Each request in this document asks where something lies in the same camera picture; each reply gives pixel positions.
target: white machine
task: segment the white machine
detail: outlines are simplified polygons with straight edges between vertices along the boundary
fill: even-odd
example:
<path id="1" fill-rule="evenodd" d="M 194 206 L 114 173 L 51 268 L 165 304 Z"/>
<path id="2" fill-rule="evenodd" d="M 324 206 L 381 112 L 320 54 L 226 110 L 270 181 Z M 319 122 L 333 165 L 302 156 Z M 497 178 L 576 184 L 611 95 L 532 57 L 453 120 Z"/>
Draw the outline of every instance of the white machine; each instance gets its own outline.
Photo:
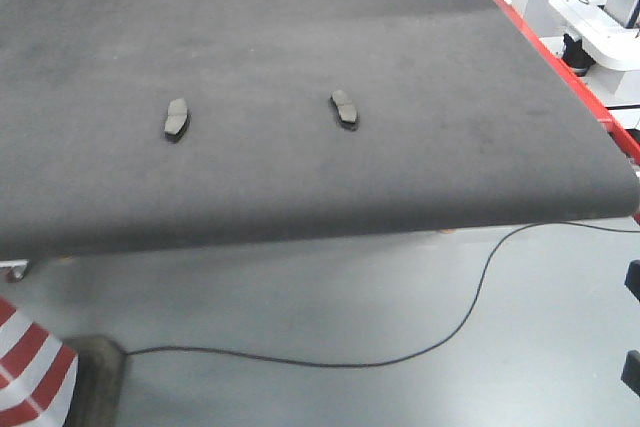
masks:
<path id="1" fill-rule="evenodd" d="M 640 0 L 509 0 L 626 129 L 640 130 Z"/>

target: black cable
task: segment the black cable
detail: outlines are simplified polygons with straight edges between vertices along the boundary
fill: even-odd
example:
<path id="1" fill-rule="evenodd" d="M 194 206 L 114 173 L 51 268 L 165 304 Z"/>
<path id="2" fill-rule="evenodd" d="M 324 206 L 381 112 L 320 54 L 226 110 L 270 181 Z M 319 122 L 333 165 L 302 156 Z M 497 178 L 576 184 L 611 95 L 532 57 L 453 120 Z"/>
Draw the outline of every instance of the black cable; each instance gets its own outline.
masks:
<path id="1" fill-rule="evenodd" d="M 482 275 L 480 276 L 480 281 L 478 282 L 478 287 L 476 288 L 475 295 L 473 297 L 473 301 L 467 310 L 467 313 L 464 315 L 458 326 L 444 339 L 439 342 L 430 345 L 429 347 L 419 350 L 418 352 L 414 352 L 412 354 L 404 355 L 402 357 L 397 357 L 391 360 L 385 360 L 381 362 L 363 362 L 363 363 L 327 363 L 327 362 L 311 362 L 307 360 L 297 360 L 297 359 L 287 359 L 282 357 L 272 357 L 269 355 L 259 355 L 259 354 L 251 354 L 248 352 L 241 352 L 237 350 L 229 350 L 229 349 L 217 349 L 213 347 L 189 347 L 189 346 L 179 346 L 179 345 L 164 345 L 158 347 L 150 347 L 147 349 L 134 350 L 131 352 L 127 352 L 127 356 L 134 357 L 139 355 L 147 355 L 147 354 L 156 354 L 160 352 L 192 352 L 192 353 L 200 353 L 200 354 L 215 354 L 215 355 L 226 355 L 229 357 L 237 357 L 241 359 L 250 359 L 257 360 L 260 362 L 270 362 L 274 364 L 285 364 L 285 365 L 293 365 L 297 367 L 309 367 L 309 368 L 317 368 L 317 369 L 375 369 L 380 367 L 388 367 L 395 364 L 400 364 L 402 362 L 406 362 L 411 359 L 415 359 L 416 357 L 421 357 L 429 352 L 432 352 L 444 344 L 453 339 L 458 333 L 463 329 L 466 325 L 467 321 L 473 314 L 473 311 L 476 308 L 478 303 L 478 299 L 480 298 L 480 293 L 482 292 L 482 287 L 484 286 L 484 281 L 487 277 L 487 272 L 489 270 L 489 266 L 493 261 L 496 253 L 500 250 L 500 248 L 504 245 L 504 243 L 509 240 L 514 235 L 519 234 L 525 230 L 533 229 L 536 227 L 542 227 L 546 225 L 569 225 L 573 227 L 580 227 L 584 229 L 592 229 L 599 230 L 603 232 L 614 232 L 620 234 L 640 234 L 640 230 L 624 230 L 624 229 L 612 229 L 609 227 L 598 227 L 596 225 L 582 224 L 579 222 L 552 222 L 552 223 L 540 223 L 540 224 L 530 224 L 525 225 L 524 227 L 519 227 L 507 235 L 502 237 L 495 245 L 495 247 L 489 253 L 487 260 L 484 263 L 484 267 L 482 269 Z"/>

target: red and white striped cone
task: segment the red and white striped cone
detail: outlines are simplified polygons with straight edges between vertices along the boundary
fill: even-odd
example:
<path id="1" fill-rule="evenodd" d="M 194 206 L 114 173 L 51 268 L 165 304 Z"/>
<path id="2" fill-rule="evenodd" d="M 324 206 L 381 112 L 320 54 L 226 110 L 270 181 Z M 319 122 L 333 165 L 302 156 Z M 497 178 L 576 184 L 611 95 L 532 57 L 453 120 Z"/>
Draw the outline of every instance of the red and white striped cone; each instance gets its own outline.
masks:
<path id="1" fill-rule="evenodd" d="M 0 298 L 0 427 L 62 427 L 78 356 Z"/>

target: red metal frame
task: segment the red metal frame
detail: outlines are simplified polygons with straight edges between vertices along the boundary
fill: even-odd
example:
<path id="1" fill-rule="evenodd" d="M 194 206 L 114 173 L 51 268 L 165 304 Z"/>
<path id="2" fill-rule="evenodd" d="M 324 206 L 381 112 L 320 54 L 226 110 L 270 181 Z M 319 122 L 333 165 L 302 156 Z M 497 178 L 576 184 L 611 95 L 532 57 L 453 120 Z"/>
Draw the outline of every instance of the red metal frame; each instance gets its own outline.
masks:
<path id="1" fill-rule="evenodd" d="M 637 164 L 640 164 L 640 145 L 633 140 L 629 133 L 620 125 L 620 123 L 611 115 L 607 108 L 600 100 L 587 88 L 579 77 L 564 63 L 558 59 L 545 45 L 540 41 L 538 36 L 531 30 L 531 27 L 516 12 L 516 10 L 504 0 L 493 0 L 505 13 L 513 24 L 522 32 L 527 40 L 538 50 L 540 55 L 544 57 L 547 63 L 556 71 L 556 73 L 567 83 L 569 87 L 576 93 L 582 102 L 593 113 L 594 117 L 602 124 L 602 126 L 611 134 L 618 147 Z"/>

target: conveyor belt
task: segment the conveyor belt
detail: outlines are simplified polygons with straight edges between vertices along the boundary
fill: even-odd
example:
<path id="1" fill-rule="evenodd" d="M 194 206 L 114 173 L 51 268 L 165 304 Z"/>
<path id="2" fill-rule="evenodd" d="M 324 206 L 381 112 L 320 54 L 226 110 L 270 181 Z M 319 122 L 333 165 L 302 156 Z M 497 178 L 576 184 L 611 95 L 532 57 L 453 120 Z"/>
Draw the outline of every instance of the conveyor belt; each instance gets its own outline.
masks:
<path id="1" fill-rule="evenodd" d="M 491 0 L 0 0 L 0 257 L 623 216 Z M 332 92 L 359 115 L 335 120 Z M 191 124 L 164 139 L 170 101 Z"/>

